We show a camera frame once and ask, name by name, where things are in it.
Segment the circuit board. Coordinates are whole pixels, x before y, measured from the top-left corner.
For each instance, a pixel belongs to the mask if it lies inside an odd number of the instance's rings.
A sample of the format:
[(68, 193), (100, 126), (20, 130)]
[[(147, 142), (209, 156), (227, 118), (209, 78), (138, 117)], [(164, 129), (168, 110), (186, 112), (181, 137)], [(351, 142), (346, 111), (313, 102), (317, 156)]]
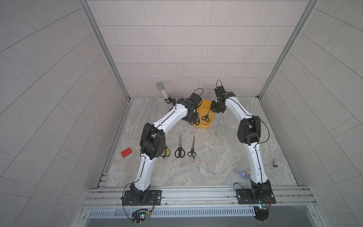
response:
[(270, 209), (270, 205), (263, 205), (263, 204), (259, 204), (258, 206), (254, 206), (254, 213), (255, 216), (254, 218), (259, 221), (259, 222), (267, 222), (268, 218), (269, 218), (269, 209)]
[(134, 224), (139, 223), (140, 225), (151, 216), (151, 211), (148, 209), (139, 209), (132, 212), (131, 220)]

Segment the purple toy figure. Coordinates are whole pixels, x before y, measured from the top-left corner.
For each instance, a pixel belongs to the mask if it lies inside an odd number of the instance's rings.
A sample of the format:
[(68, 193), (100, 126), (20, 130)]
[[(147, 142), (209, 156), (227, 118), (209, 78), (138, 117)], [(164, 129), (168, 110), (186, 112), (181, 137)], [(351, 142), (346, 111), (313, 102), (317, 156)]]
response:
[(240, 175), (242, 178), (247, 178), (247, 179), (251, 179), (251, 171), (250, 170), (245, 170), (245, 171), (239, 171), (238, 169), (234, 169), (235, 172)]

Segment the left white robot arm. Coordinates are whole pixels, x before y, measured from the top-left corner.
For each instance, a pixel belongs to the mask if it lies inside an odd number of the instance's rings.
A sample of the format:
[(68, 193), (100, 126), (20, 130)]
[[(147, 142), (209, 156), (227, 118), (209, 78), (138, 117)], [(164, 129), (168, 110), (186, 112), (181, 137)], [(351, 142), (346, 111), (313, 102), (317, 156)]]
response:
[(202, 103), (199, 95), (191, 95), (189, 98), (180, 98), (174, 107), (160, 120), (144, 125), (140, 139), (141, 163), (137, 177), (130, 185), (130, 190), (134, 198), (144, 203), (149, 194), (151, 186), (151, 176), (157, 159), (166, 149), (167, 133), (180, 121), (190, 123), (198, 122), (197, 109)]

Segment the red block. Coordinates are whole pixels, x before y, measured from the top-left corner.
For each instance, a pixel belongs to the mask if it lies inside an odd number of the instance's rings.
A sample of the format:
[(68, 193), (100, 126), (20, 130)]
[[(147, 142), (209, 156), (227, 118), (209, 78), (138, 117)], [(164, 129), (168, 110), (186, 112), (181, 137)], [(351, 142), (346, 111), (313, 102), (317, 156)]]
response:
[(128, 155), (132, 154), (131, 148), (127, 148), (124, 151), (121, 152), (121, 155), (123, 158), (127, 157)]

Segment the small metal knob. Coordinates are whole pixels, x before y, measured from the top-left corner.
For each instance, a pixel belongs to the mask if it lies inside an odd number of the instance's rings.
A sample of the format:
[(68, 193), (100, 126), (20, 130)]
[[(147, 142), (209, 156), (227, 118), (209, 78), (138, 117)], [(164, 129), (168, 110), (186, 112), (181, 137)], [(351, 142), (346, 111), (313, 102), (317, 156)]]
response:
[(278, 167), (278, 163), (276, 159), (273, 159), (273, 167), (277, 168)]

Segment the right circuit board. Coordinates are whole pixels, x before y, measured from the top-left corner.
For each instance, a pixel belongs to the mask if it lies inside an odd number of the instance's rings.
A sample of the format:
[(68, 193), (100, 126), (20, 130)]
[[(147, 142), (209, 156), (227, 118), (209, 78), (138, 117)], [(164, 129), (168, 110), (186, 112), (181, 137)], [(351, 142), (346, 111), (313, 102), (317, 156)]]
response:
[(254, 218), (259, 221), (259, 222), (267, 222), (268, 218), (269, 218), (269, 209), (270, 209), (270, 205), (263, 205), (263, 204), (259, 204), (258, 206), (254, 206), (254, 213), (255, 216)]

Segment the small silver blade scissors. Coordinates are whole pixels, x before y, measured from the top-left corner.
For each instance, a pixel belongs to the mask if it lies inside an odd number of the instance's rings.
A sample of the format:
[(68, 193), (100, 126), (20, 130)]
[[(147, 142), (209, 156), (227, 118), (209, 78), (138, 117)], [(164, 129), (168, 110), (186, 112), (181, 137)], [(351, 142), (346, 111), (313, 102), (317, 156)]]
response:
[(205, 116), (203, 116), (201, 118), (201, 120), (209, 123), (210, 122), (209, 114), (210, 114), (210, 110), (207, 112), (207, 114)]

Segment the black yellow handled scissors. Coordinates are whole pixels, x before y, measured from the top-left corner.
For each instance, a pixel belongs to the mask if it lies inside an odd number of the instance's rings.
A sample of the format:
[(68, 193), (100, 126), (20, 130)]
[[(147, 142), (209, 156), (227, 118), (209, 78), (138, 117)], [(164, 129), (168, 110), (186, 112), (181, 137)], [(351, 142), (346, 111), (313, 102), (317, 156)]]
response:
[(169, 157), (170, 154), (171, 154), (170, 149), (168, 147), (166, 147), (165, 150), (162, 152), (161, 157), (162, 158)]

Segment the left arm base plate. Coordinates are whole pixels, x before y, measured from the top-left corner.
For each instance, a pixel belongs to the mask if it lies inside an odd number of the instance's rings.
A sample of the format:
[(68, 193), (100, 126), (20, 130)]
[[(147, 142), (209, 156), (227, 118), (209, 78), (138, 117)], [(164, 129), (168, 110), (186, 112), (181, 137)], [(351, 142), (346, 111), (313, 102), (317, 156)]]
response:
[(139, 192), (127, 190), (121, 197), (123, 206), (142, 206), (142, 205), (160, 205), (162, 198), (162, 190), (148, 190), (147, 192)]

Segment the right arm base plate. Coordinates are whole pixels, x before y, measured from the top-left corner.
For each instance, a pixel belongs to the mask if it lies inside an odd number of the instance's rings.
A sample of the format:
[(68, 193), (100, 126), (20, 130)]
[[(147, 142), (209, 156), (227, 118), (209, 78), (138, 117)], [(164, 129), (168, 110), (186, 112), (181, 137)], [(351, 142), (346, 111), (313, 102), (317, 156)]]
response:
[(276, 198), (271, 189), (253, 193), (251, 189), (235, 189), (238, 204), (276, 204)]

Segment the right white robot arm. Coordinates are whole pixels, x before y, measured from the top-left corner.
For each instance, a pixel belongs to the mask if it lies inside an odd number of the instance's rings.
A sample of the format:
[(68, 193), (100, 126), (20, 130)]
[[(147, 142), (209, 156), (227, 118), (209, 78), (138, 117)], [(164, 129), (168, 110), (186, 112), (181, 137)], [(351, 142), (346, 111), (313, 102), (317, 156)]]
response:
[(249, 113), (233, 92), (226, 92), (221, 87), (215, 89), (216, 101), (211, 104), (214, 113), (224, 113), (228, 108), (240, 123), (237, 131), (238, 140), (245, 145), (251, 169), (251, 197), (260, 201), (272, 192), (266, 175), (261, 151), (261, 119)]

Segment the yellow plastic storage box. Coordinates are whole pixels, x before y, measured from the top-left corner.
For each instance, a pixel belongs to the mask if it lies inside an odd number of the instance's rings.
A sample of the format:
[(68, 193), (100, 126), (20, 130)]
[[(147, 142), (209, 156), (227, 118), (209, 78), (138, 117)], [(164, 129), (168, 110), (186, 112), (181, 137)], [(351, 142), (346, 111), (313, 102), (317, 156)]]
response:
[(207, 112), (210, 110), (210, 106), (211, 106), (211, 101), (205, 100), (205, 99), (202, 100), (201, 106), (197, 109), (197, 112), (199, 114), (200, 124), (199, 124), (199, 126), (193, 125), (194, 127), (201, 128), (201, 129), (207, 129), (212, 124), (213, 116), (214, 116), (214, 113), (212, 111), (210, 111), (210, 114), (209, 114), (209, 118), (210, 118), (209, 123), (201, 120), (201, 118), (203, 116), (205, 116), (207, 114)]

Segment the large silver blade black scissors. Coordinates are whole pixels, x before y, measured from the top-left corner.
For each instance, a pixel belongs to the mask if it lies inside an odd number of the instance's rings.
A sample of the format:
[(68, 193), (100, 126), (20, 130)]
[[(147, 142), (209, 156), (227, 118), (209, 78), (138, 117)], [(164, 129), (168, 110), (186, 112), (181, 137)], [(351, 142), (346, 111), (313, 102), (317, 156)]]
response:
[(182, 136), (179, 136), (179, 146), (175, 151), (176, 158), (184, 158), (185, 157), (185, 150), (182, 148)]

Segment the aluminium front rail frame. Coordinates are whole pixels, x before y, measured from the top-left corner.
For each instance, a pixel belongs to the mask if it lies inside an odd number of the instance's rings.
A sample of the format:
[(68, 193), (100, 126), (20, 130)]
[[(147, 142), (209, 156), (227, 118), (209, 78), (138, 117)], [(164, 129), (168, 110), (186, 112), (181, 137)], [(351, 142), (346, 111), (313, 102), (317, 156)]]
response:
[[(299, 206), (316, 205), (311, 190), (307, 186), (274, 186), (272, 195), (267, 199), (251, 200), (246, 191), (236, 192), (240, 186), (161, 186), (153, 190), (161, 190), (161, 195), (153, 197), (156, 208), (187, 208), (187, 207), (236, 207), (260, 206)], [(129, 208), (123, 204), (127, 193), (121, 187), (90, 189), (86, 192), (81, 208)]]

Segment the left circuit board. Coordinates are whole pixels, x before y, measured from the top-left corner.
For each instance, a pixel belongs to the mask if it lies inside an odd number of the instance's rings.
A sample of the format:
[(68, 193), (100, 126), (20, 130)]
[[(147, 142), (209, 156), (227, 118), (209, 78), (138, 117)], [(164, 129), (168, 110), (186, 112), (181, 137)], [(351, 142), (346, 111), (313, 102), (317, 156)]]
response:
[(151, 211), (148, 209), (139, 209), (132, 212), (131, 220), (134, 224), (139, 223), (140, 225), (151, 216)]

